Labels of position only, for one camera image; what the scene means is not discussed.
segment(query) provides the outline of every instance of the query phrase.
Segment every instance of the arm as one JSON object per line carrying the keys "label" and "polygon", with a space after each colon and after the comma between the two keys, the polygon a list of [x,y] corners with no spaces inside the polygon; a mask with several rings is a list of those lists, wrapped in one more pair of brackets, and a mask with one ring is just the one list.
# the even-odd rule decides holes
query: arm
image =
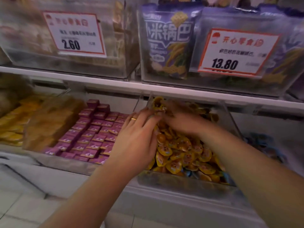
{"label": "arm", "polygon": [[174,117],[166,122],[198,136],[215,152],[249,202],[269,227],[302,227],[304,179],[212,122],[167,102]]}
{"label": "arm", "polygon": [[154,127],[161,117],[144,109],[128,117],[111,156],[49,217],[40,228],[99,228],[127,183],[144,170],[155,155]]}

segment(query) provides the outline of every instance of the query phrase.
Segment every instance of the price tag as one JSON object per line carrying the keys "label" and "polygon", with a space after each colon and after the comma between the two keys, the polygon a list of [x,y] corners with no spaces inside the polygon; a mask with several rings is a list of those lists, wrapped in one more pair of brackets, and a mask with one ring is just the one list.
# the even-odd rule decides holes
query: price tag
{"label": "price tag", "polygon": [[95,14],[45,11],[43,15],[59,54],[107,57]]}
{"label": "price tag", "polygon": [[257,76],[279,35],[212,29],[201,56],[199,72]]}

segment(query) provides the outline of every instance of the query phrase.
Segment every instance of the floor tile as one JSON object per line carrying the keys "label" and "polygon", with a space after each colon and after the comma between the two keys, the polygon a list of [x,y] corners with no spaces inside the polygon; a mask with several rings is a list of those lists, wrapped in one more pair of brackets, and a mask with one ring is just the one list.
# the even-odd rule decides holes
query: floor tile
{"label": "floor tile", "polygon": [[144,220],[141,218],[134,218],[132,228],[175,228],[174,226],[168,226],[163,223]]}
{"label": "floor tile", "polygon": [[133,218],[130,215],[109,212],[105,218],[105,226],[106,228],[131,228]]}
{"label": "floor tile", "polygon": [[19,196],[19,193],[0,190],[0,213],[5,214]]}
{"label": "floor tile", "polygon": [[37,228],[39,224],[26,222],[17,218],[3,216],[0,219],[0,228]]}
{"label": "floor tile", "polygon": [[41,199],[28,195],[22,195],[6,214],[29,221],[42,223],[62,203],[63,200],[58,200],[55,197]]}

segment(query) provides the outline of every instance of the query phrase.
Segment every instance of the display shelf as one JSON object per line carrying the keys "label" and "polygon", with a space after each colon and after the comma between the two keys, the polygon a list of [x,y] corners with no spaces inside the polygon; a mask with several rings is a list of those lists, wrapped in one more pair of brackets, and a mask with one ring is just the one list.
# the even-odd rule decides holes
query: display shelf
{"label": "display shelf", "polygon": [[61,73],[55,71],[26,69],[13,66],[0,66],[0,72],[14,73],[28,76],[53,78],[63,81],[77,81],[85,84],[97,84],[107,86],[108,88],[119,89],[120,91],[134,93],[140,91],[143,94],[153,92],[157,95],[173,96],[177,98],[188,98],[192,100],[213,99],[235,102],[237,104],[256,104],[274,106],[285,109],[304,110],[304,103],[288,101],[278,98],[266,98],[261,96],[235,95],[224,92],[211,92],[197,89],[188,89],[176,86],[153,85],[143,83],[140,80],[131,79],[129,81],[121,81],[115,79],[101,79],[97,77],[77,75],[73,73]]}

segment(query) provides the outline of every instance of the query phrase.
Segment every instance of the right hand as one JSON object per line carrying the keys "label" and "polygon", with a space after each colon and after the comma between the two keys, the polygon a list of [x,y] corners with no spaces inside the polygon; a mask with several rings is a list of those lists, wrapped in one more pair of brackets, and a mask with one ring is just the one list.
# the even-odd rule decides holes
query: right hand
{"label": "right hand", "polygon": [[186,105],[176,101],[162,101],[165,107],[172,111],[173,116],[164,115],[165,122],[174,130],[188,135],[198,136],[201,125],[208,122],[200,115],[192,113],[191,109]]}

